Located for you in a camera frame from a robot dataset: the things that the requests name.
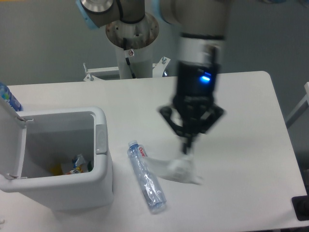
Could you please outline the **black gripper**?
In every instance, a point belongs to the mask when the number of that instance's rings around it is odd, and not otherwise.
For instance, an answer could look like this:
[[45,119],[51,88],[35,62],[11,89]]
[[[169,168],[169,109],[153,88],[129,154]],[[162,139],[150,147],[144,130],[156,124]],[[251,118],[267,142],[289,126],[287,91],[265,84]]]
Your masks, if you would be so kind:
[[176,94],[173,105],[178,111],[183,125],[178,125],[172,119],[174,107],[171,105],[159,107],[159,113],[182,139],[181,152],[189,154],[193,151],[193,143],[199,134],[206,134],[224,114],[224,109],[214,103],[213,92],[219,64],[217,61],[219,49],[212,46],[206,61],[180,61]]

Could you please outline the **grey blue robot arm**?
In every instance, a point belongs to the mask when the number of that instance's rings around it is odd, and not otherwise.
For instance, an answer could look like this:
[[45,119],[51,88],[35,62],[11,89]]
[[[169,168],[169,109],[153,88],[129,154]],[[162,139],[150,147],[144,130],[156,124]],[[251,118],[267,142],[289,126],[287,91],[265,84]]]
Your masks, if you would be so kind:
[[123,79],[153,75],[152,56],[139,52],[158,37],[158,19],[180,26],[176,90],[172,103],[159,112],[183,139],[182,152],[189,154],[197,136],[224,113],[213,93],[232,1],[155,0],[152,14],[143,0],[78,0],[76,5],[87,26],[105,27],[110,42],[120,49],[117,62]]

